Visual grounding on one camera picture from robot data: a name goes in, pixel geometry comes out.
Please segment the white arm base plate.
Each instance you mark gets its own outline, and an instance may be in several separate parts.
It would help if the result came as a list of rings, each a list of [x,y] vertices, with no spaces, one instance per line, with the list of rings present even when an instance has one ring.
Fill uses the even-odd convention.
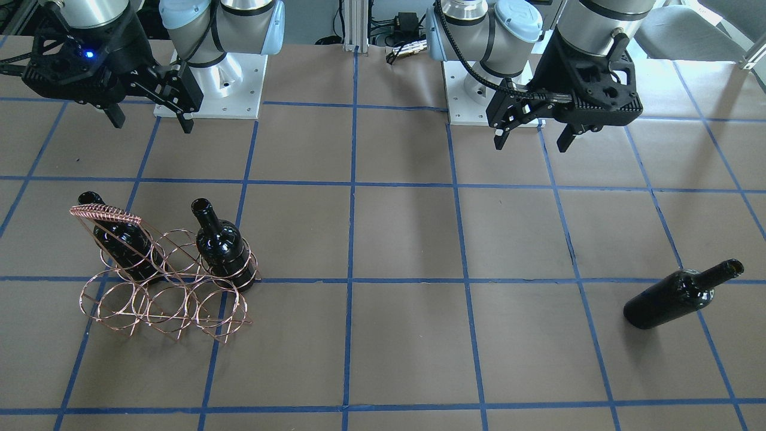
[[[470,62],[470,65],[479,76],[494,84],[500,84],[501,78],[490,75],[478,61]],[[452,125],[489,126],[486,109],[495,91],[487,89],[471,77],[460,61],[444,61],[442,66],[449,122]],[[512,82],[519,85],[527,84],[532,78],[533,71],[527,61],[522,73],[512,77]]]
[[[192,68],[203,91],[203,102],[200,110],[184,117],[257,119],[268,59],[267,55],[227,53],[216,65]]]

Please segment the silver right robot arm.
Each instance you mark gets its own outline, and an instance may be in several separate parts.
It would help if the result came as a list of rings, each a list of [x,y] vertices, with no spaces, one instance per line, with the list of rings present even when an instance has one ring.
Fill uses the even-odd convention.
[[[41,1],[46,17],[35,32],[27,65],[8,58],[2,73],[19,76],[44,98],[91,105],[115,128],[120,103],[142,96],[175,116],[184,133],[194,118],[257,117],[265,66],[284,43],[282,1],[161,1],[159,14],[176,52],[161,65],[129,1]]]

